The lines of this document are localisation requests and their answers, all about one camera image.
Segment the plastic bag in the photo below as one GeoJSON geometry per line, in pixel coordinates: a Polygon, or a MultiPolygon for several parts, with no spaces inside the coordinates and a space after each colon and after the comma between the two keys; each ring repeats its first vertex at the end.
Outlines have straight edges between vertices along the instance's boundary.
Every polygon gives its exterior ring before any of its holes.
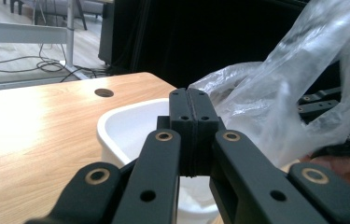
{"type": "Polygon", "coordinates": [[[228,66],[190,85],[206,91],[228,129],[246,134],[277,167],[350,134],[350,0],[312,0],[262,63],[228,66]],[[308,125],[297,102],[340,61],[342,100],[308,125]]]}

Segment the black equipment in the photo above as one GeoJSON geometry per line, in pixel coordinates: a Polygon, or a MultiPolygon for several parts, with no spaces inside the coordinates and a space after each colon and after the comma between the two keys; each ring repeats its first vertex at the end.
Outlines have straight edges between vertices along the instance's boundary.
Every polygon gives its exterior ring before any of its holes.
{"type": "Polygon", "coordinates": [[[87,165],[47,217],[27,223],[175,223],[181,175],[210,176],[225,223],[350,223],[347,183],[311,163],[278,170],[193,89],[171,92],[170,116],[158,117],[137,160],[87,165]]]}

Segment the wooden tabletop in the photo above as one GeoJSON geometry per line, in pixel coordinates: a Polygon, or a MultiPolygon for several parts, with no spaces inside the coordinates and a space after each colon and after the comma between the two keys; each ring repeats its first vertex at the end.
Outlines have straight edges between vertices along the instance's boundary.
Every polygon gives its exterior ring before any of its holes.
{"type": "Polygon", "coordinates": [[[174,89],[140,73],[0,91],[0,223],[45,216],[73,175],[101,159],[96,124],[106,111],[174,89]]]}

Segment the white plastic container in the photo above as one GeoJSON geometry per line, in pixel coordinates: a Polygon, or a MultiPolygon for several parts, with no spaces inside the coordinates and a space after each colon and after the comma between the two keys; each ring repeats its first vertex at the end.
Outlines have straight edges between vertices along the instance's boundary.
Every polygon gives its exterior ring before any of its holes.
{"type": "MultiPolygon", "coordinates": [[[[156,130],[157,116],[169,115],[169,100],[157,99],[110,110],[98,121],[102,161],[118,167],[139,156],[147,135],[156,130]]],[[[210,223],[218,215],[209,177],[180,177],[177,223],[210,223]]]]}

